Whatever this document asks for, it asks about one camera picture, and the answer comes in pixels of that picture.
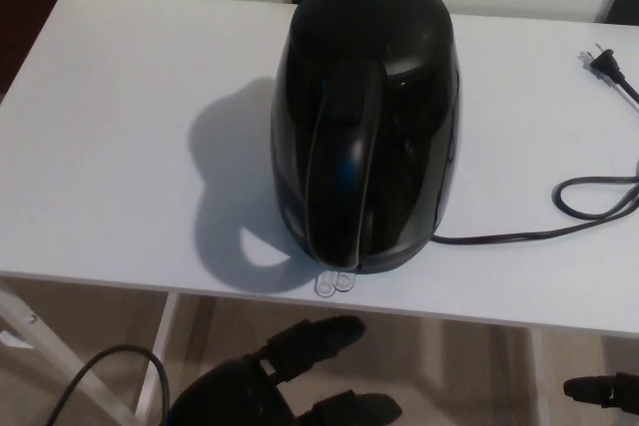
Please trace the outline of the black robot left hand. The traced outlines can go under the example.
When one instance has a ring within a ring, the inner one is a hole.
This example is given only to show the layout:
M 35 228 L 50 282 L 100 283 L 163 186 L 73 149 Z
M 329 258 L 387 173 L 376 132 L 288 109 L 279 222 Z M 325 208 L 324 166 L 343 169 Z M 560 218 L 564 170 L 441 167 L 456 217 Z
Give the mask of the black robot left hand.
M 402 409 L 382 393 L 351 390 L 293 412 L 279 385 L 337 356 L 365 333 L 354 315 L 307 319 L 271 337 L 256 352 L 213 368 L 176 399 L 165 425 L 390 425 Z

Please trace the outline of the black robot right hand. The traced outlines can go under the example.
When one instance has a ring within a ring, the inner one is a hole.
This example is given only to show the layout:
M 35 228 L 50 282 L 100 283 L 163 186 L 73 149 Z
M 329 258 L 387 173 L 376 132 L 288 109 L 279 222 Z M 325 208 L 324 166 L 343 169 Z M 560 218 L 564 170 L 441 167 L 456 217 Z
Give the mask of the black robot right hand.
M 638 376 L 618 372 L 607 376 L 584 376 L 566 380 L 563 392 L 576 402 L 601 408 L 617 408 L 638 414 Z

